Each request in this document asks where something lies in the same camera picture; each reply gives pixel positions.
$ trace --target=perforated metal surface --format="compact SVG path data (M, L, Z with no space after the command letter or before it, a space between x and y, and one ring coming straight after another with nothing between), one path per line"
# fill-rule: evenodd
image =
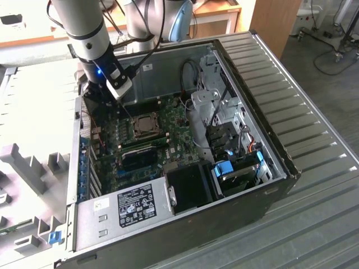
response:
M359 268L354 154L260 38L218 39L302 177L260 221L153 268Z

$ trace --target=wooden table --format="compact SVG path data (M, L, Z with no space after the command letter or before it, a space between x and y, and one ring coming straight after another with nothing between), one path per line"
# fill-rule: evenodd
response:
M21 3L21 5L23 6L21 6L22 8L13 8L15 12L13 11L12 13L21 13L23 15L24 21L26 23L26 29L18 31L16 33L12 33L10 35L1 35L0 48L27 45L32 43L41 43L67 38L67 35L63 29L51 28L51 22L46 17L45 11L47 0L17 1L17 4ZM226 0L210 0L206 2L203 6L201 6L198 10L196 10L195 14L197 18L197 23L199 25L224 21L226 23L225 33L229 34L234 33L238 14L240 12L240 6L230 6ZM121 13L121 10L116 7L111 11L111 16L113 17L119 29L126 33L126 18ZM108 31L115 31L114 27L107 20L105 20L105 23Z

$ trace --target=warning label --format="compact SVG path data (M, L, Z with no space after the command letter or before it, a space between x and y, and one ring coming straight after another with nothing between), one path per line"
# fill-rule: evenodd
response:
M120 193L117 197L119 225L122 228L156 216L151 184Z

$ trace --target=floor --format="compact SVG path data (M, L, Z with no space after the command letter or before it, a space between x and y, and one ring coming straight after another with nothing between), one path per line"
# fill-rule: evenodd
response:
M343 27L349 24L355 8L343 20ZM326 18L324 24L331 28L333 17ZM290 37L281 58L281 62L294 79L301 85L308 96L327 117L329 122L359 155L359 61L336 76L328 76L319 72L313 65L313 59L319 54L329 51L326 44L305 36L301 42ZM355 61L356 50L344 55L335 62L334 52L319 58L318 66L329 73L335 73Z

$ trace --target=cable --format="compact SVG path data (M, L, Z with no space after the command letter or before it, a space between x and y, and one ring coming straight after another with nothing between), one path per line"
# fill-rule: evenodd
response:
M114 0L114 1L115 1L116 4L118 5L118 7L119 7L119 9L121 10L122 14L123 14L124 16L126 16L125 12L123 11L123 9L122 9L121 5L118 3L118 1L117 1L117 0Z
M339 5L339 7L338 7L338 10L336 11L336 13L335 13L335 15L334 15L334 17L333 17L333 25L335 26L335 17L337 16L337 14L338 14L338 12L339 12L339 10L340 10L340 8L342 7L342 3L344 2L344 0L342 0L341 2L340 2L340 5Z
M325 42L325 41L323 41L323 40L321 40L321 39L319 39L319 38L317 38L317 37L315 37L315 36L313 36L313 35L307 33L306 31L303 31L303 30L302 30L302 32L305 33L306 35L310 36L311 38L315 39L316 41L322 42L322 43L324 43L324 44L330 46L331 48L333 48L333 50L334 50L335 52L340 52L340 51L338 51L333 45L331 45L330 43Z
M240 127L240 141L238 144L238 153L241 154L241 147L242 147L242 135L243 133L249 133L250 129L247 125L243 125L242 127Z
M108 12L104 2L102 0L100 0L103 8L104 8L104 12L107 13L108 17L106 16L105 13L103 13L103 16L112 24L112 26L115 28L116 32L118 32L119 35L123 35L123 32L117 27L116 23L114 22L114 20L112 19L112 16L110 14L110 12Z
M316 21L315 21L315 18L314 18L314 14L313 14L313 0L310 0L310 10L312 12L312 18L313 18L313 21L314 21L314 27L315 27L315 31L318 30L318 28L316 27Z
M248 146L248 151L251 153L252 152L252 147L253 147L253 144L254 144L254 137L253 137L253 135L251 135L250 133L248 133L249 134L249 136L251 137L251 143L249 144L249 146Z
M357 14L358 10L359 10L359 5L358 5L357 9L355 10L355 12L354 12L352 18L350 19L350 23L348 24L348 29L350 28L350 25L352 24L352 22L353 22L353 20L354 20L354 17L355 17L355 15Z
M161 31L159 33L157 44L153 48L153 50L151 50L138 64L134 66L135 70L138 70L141 67L141 65L157 50L159 43L161 42L163 28L164 28L164 20L165 20L165 0L162 0L162 5L163 5L162 26L161 26Z
M61 27L62 29L63 28L63 25L58 22L57 20L55 20L53 17L50 16L50 6L51 6L51 0L49 0L49 2L47 2L47 6L46 6L46 14L48 16L48 18L53 22L55 23L56 25L58 25L59 27Z
M135 7L136 7L138 13L139 13L140 16L141 16L141 19L143 20L143 22L144 22L144 24L145 24L146 31L147 31L147 35L150 35L151 32L150 32L150 29L149 29L149 27L148 27L148 24L147 24L147 22L146 22L146 20L145 20L144 15L143 15L142 12L140 11L138 5L136 4L136 2L135 2L134 0L132 0L132 3L135 5Z
M182 105L185 107L185 121L188 121L187 115L186 115L186 111L187 111L187 110L191 111L191 110L194 109L194 107L188 108L188 107L187 107L187 103L188 103L189 101L192 101L192 100L191 100L191 99L188 99L185 103L183 103L183 101L182 101L181 98L180 98L180 101L181 101Z
M195 14L194 12L192 12L192 14L193 14L193 18L194 18L195 24L194 24L194 26L193 26L193 35L192 35L192 38L191 38L191 39L193 39L193 38L196 37L197 31L198 31L198 22L197 22L196 14Z
M152 38L153 38L153 35L149 35L147 38L132 38L132 39L125 40L124 42L112 45L112 48L113 49L118 49L118 48L121 48L123 46L129 45L132 42L146 42L146 41L151 40Z
M218 113L219 106L220 106L221 102L223 101L225 95L227 94L228 89L229 89L229 86L226 85L226 86L225 86L225 89L224 89L224 91L223 91L223 94L222 94L222 96L221 96L220 99L219 99L218 105L217 105L217 107L216 107L215 110L214 110L214 113L213 113L213 116L212 116L210 125L213 125L214 118L215 118L215 116L216 116L217 113Z
M184 92L186 91L186 90L185 90L185 83L184 83L184 81L183 81L183 71L184 71L184 69L185 69L186 63L188 63L188 64L191 65L193 71L197 70L197 72L198 72L197 76L198 76L198 79L199 79L197 83L199 83L199 81L201 81L201 68L200 68L200 66L198 65L198 63L196 63L196 62L195 62L194 60L192 60L192 59L187 59L187 60L185 60L185 61L183 62L183 64L182 64L182 66L181 66L181 70L180 70L180 74L179 74L179 76L180 76L179 79L180 79L180 83L181 83L181 93L182 93L182 94L184 94Z
M314 67L315 67L319 72L321 72L321 73L323 73L323 74L325 74L325 75L328 75L328 76L336 76L336 75L339 75L340 73L342 73L342 72L345 71L346 69L350 68L350 66L354 65L354 64L358 61L358 60L355 60L354 62L352 62L351 64L349 64L348 66L344 67L342 70L340 70L340 71L338 71L338 72L336 72L336 73L327 73L327 72L325 72L325 71L323 71L322 69L319 68L319 66L317 65L316 61L317 61L320 57L322 57L323 55L326 55L326 54L328 54L328 53L331 53L332 51L333 51L333 50L331 49L331 50L329 50L329 51L327 51L327 52L321 53L321 54L319 54L317 57L315 57L314 60L313 60L313 65L314 65Z
M99 136L100 144L101 144L101 146L102 146L103 148L105 148L105 144L104 144L104 143L102 142L102 140L101 140L100 132L99 132L99 130L98 130L98 128L97 128L96 121L94 120L94 118L91 116L91 114L90 114L89 112L87 112L87 111L85 111L85 110L82 110L82 112L84 112L85 114L87 114L87 115L90 117L90 119L93 121L93 123L94 123L94 125L95 125L95 128L96 128L96 131L97 131L97 134L98 134L98 136Z

